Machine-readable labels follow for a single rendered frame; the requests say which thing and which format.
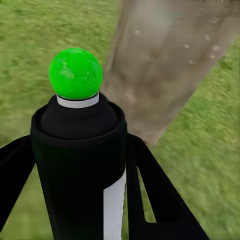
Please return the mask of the pesticide atomizer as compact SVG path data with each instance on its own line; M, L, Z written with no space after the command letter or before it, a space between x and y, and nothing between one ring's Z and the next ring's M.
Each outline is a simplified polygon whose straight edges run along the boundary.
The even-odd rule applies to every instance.
M127 122L99 91L103 67L82 48L49 66L56 91L31 117L30 139L54 240L122 240Z

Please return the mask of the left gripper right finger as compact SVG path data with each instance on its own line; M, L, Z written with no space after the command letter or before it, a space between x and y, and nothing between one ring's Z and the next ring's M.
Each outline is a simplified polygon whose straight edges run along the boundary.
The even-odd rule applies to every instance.
M210 240L145 142L129 133L125 162L129 240ZM145 219L138 168L156 223Z

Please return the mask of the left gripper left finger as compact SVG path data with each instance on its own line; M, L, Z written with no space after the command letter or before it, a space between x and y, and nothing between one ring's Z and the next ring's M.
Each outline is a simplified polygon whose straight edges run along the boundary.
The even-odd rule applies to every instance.
M0 232L35 164L30 135L0 149Z

